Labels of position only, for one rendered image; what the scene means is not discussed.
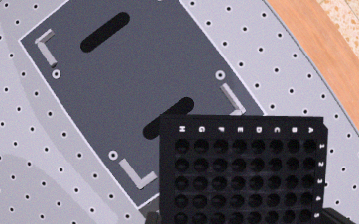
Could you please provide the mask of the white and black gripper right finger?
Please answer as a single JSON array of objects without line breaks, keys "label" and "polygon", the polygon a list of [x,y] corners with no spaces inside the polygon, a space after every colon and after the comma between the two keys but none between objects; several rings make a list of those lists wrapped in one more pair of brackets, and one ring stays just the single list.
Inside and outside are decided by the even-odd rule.
[{"label": "white and black gripper right finger", "polygon": [[320,224],[356,224],[333,208],[323,208]]}]

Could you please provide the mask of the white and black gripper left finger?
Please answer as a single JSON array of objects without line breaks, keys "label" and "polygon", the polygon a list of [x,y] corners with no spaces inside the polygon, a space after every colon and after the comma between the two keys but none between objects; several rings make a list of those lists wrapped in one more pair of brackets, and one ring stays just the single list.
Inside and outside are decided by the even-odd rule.
[{"label": "white and black gripper left finger", "polygon": [[162,217],[158,212],[148,212],[145,224],[162,224]]}]

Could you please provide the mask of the black well plate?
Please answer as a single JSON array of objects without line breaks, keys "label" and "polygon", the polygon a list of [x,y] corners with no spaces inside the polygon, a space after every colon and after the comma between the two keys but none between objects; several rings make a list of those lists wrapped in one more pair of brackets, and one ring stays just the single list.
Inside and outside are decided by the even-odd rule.
[{"label": "black well plate", "polygon": [[160,114],[162,224],[320,224],[327,142],[320,116]]}]

